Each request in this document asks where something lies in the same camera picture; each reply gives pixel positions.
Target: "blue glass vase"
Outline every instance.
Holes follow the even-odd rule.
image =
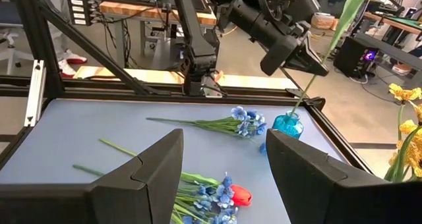
[[[274,124],[272,125],[272,129],[277,129],[287,135],[299,139],[303,132],[303,125],[299,120],[300,116],[298,114],[291,114],[291,111],[288,111],[285,115],[279,115],[276,117]],[[266,155],[265,142],[259,147],[259,152]]]

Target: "floor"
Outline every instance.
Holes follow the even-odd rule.
[[[78,29],[106,51],[106,37],[102,26],[94,25],[89,28],[80,27]],[[129,21],[129,29],[132,37],[133,57],[138,62],[138,65],[148,65],[152,59],[152,51],[148,49],[145,58],[141,59],[139,54],[140,46],[136,44],[139,39],[137,22]],[[264,51],[258,44],[251,43],[246,33],[236,29],[220,40],[218,70],[224,71],[225,74],[266,76],[260,71],[259,67]],[[30,51],[24,33],[21,33],[21,37],[16,42],[17,49],[26,52]],[[329,42],[330,37],[321,37],[318,40],[313,40],[313,47],[317,52],[325,53]],[[114,57],[115,50],[112,49],[109,38],[108,45],[111,45],[109,50]],[[3,50],[3,48],[4,45],[0,45],[0,50]],[[70,43],[70,48],[75,53],[87,57],[89,65],[99,65],[98,62],[73,42]],[[28,76],[31,63],[22,62],[22,65],[23,67],[15,69],[15,74]],[[389,75],[383,69],[378,69],[378,77],[370,80],[365,85],[361,85],[337,73],[330,61],[326,65],[330,69],[330,74],[324,78],[317,78],[309,90],[310,96],[326,98],[327,103],[323,109],[324,114],[349,142],[394,144],[397,139],[398,106],[392,102],[393,97],[388,94],[387,83],[395,82],[401,84],[402,81]],[[0,74],[5,73],[6,62],[3,61],[0,62]],[[289,71],[289,73],[303,88],[312,77],[310,74],[297,71]],[[285,77],[281,71],[276,72],[273,76]],[[22,126],[26,100],[0,97],[0,108],[0,134],[17,133]],[[403,120],[405,119],[415,119],[415,114],[411,107],[405,109]],[[394,146],[391,145],[356,147],[358,153],[380,177],[385,174],[388,168],[388,158],[391,156],[393,149]]]

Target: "office chair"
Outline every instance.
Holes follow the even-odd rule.
[[[0,43],[7,43],[7,49],[0,51],[0,61],[8,60],[7,74],[12,74],[13,66],[20,67],[20,59],[33,61],[30,53],[24,53],[15,49],[14,38],[19,34],[16,32],[23,28],[16,5],[11,2],[0,0]]]

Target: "purple light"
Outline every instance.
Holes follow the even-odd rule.
[[[368,52],[365,54],[365,56],[363,56],[363,58],[366,60],[366,61],[372,61],[372,60],[374,60],[374,58],[375,58],[375,55],[376,55],[377,53],[375,52],[375,51],[373,51],[373,50],[368,50]]]

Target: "yellow flower bouquet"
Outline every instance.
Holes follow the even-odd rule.
[[[390,158],[390,168],[384,179],[391,182],[402,182],[407,172],[411,170],[411,177],[408,181],[422,181],[422,104],[416,105],[412,102],[412,100],[422,98],[422,90],[420,88],[404,90],[398,85],[391,84],[390,93],[401,101],[401,106],[398,113],[397,150]],[[412,120],[402,123],[403,108],[408,102],[415,109],[418,124]],[[402,139],[403,134],[407,135],[405,139]]]

